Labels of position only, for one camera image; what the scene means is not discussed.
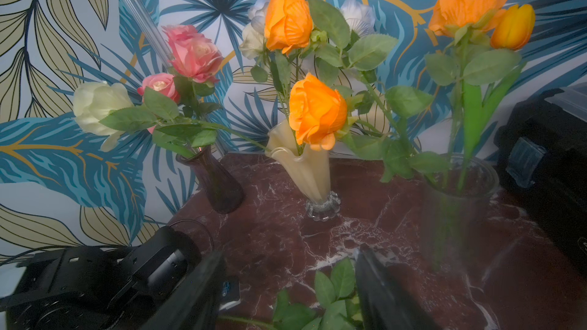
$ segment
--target white rose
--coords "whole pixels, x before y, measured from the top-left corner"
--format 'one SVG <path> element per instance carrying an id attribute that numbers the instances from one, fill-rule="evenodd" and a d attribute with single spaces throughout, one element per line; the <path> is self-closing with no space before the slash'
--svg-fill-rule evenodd
<path id="1" fill-rule="evenodd" d="M 260 34 L 265 33 L 265 16 L 267 15 L 267 7 L 269 7 L 270 0 L 257 0 L 249 9 L 249 19 L 251 25 Z"/>
<path id="2" fill-rule="evenodd" d="M 109 135 L 102 143 L 100 150 L 109 152 L 124 134 L 119 130 L 110 129 L 100 124 L 110 111 L 134 106 L 124 85 L 115 83 L 109 86 L 100 82 L 81 84 L 73 94 L 73 114 L 75 122 L 86 133 Z"/>
<path id="3" fill-rule="evenodd" d="M 341 13 L 350 29 L 359 37 L 375 33 L 375 11 L 372 7 L 360 4 L 356 0 L 345 0 L 341 6 Z"/>
<path id="4" fill-rule="evenodd" d="M 263 52 L 265 37 L 249 23 L 242 29 L 242 44 L 238 47 L 247 59 L 254 59 Z"/>

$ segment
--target pink rose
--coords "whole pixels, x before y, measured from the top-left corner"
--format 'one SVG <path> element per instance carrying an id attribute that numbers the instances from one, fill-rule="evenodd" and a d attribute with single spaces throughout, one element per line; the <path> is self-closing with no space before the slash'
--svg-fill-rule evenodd
<path id="1" fill-rule="evenodd" d="M 175 56 L 172 65 L 179 74 L 198 83 L 218 81 L 214 74 L 224 58 L 209 38 L 194 26 L 166 26 L 163 31 Z"/>
<path id="2" fill-rule="evenodd" d="M 159 73 L 144 78 L 143 85 L 137 89 L 137 93 L 141 96 L 144 95 L 145 88 L 147 87 L 152 88 L 162 95 L 171 98 L 176 104 L 180 103 L 181 96 L 179 92 L 175 90 L 173 75 L 171 74 Z"/>

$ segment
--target black cable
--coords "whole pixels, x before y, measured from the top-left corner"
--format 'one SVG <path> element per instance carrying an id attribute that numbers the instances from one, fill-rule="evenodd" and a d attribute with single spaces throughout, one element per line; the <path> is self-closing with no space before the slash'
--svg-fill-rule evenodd
<path id="1" fill-rule="evenodd" d="M 173 227 L 174 225 L 176 225 L 177 223 L 182 223 L 182 222 L 191 222 L 191 223 L 195 223 L 198 224 L 200 227 L 202 227 L 202 229 L 204 231 L 206 231 L 206 233 L 208 234 L 208 238 L 210 240 L 210 247 L 212 248 L 212 251 L 214 251 L 215 246 L 214 246 L 214 239 L 212 238 L 212 234 L 210 233 L 210 231 L 208 231 L 208 228 L 206 228 L 206 226 L 201 223 L 196 221 L 195 219 L 180 219 L 177 222 L 173 222 L 172 224 L 169 224 L 169 227 Z"/>
<path id="2" fill-rule="evenodd" d="M 43 251 L 43 250 L 47 250 L 49 248 L 73 248 L 73 247 L 80 247 L 80 246 L 64 246 L 64 245 L 50 245 L 50 246 L 42 246 L 42 247 L 38 247 L 38 248 L 32 248 L 28 251 L 25 251 L 23 253 L 20 253 L 18 255 L 14 255 L 9 257 L 8 259 L 4 260 L 3 262 L 0 262 L 0 266 L 3 266 L 11 261 L 14 261 L 16 259 L 18 259 L 21 256 L 24 256 L 26 254 L 30 254 L 30 253 L 34 253 L 35 251 Z M 92 247 L 97 247 L 97 248 L 119 248 L 119 247 L 127 247 L 127 246 L 123 246 L 123 245 L 101 245 L 101 246 L 92 246 Z"/>

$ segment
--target cream ruffled vase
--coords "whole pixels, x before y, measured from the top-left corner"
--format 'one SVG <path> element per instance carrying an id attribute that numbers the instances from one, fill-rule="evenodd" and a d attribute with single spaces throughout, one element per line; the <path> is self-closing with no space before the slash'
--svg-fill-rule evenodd
<path id="1" fill-rule="evenodd" d="M 330 163 L 327 150 L 312 150 L 306 145 L 297 156 L 294 133 L 289 123 L 282 121 L 269 131 L 265 154 L 279 162 L 299 190 L 308 198 L 306 211 L 312 219 L 329 220 L 341 209 L 341 200 L 330 190 Z"/>

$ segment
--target artificial flower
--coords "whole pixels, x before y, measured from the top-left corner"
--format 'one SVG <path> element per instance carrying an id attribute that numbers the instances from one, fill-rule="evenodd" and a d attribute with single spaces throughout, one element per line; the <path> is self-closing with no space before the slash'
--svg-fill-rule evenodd
<path id="1" fill-rule="evenodd" d="M 269 7 L 270 0 L 257 0 L 251 8 L 249 8 L 248 15 L 251 20 L 251 25 L 261 35 L 265 32 L 265 16 L 267 15 L 267 7 Z"/>
<path id="2" fill-rule="evenodd" d="M 242 44 L 238 48 L 247 59 L 252 60 L 263 53 L 263 40 L 263 35 L 249 23 L 242 29 Z"/>
<path id="3" fill-rule="evenodd" d="M 306 0 L 271 0 L 265 19 L 265 37 L 270 51 L 289 54 L 310 43 L 313 23 Z"/>
<path id="4" fill-rule="evenodd" d="M 434 6 L 429 29 L 437 35 L 453 37 L 454 33 L 467 24 L 475 24 L 487 13 L 493 17 L 481 28 L 492 30 L 505 14 L 502 9 L 507 0 L 438 0 Z"/>
<path id="5" fill-rule="evenodd" d="M 494 48 L 519 50 L 530 40 L 536 14 L 529 4 L 511 6 L 491 36 Z"/>
<path id="6" fill-rule="evenodd" d="M 375 11 L 369 5 L 360 4 L 357 0 L 345 0 L 341 13 L 350 29 L 359 37 L 375 33 Z"/>
<path id="7" fill-rule="evenodd" d="M 124 85 L 114 83 L 109 86 L 100 82 L 82 83 L 73 94 L 73 114 L 75 122 L 85 133 L 106 136 L 100 147 L 103 152 L 114 149 L 118 139 L 124 133 L 100 124 L 111 111 L 133 107 Z"/>
<path id="8" fill-rule="evenodd" d="M 180 92 L 175 89 L 175 83 L 173 83 L 173 75 L 168 73 L 159 73 L 150 75 L 143 79 L 143 85 L 137 89 L 137 93 L 141 96 L 145 94 L 145 88 L 152 88 L 162 95 L 169 97 L 176 104 L 180 103 Z"/>
<path id="9" fill-rule="evenodd" d="M 167 34 L 169 46 L 175 57 L 172 65 L 179 74 L 198 83 L 218 81 L 214 74 L 218 71 L 223 57 L 209 38 L 198 33 L 191 25 L 166 26 L 163 27 L 163 31 Z"/>
<path id="10" fill-rule="evenodd" d="M 313 150 L 334 147 L 334 133 L 346 123 L 347 106 L 338 91 L 332 90 L 308 73 L 297 82 L 290 94 L 290 127 L 296 142 L 310 144 Z"/>

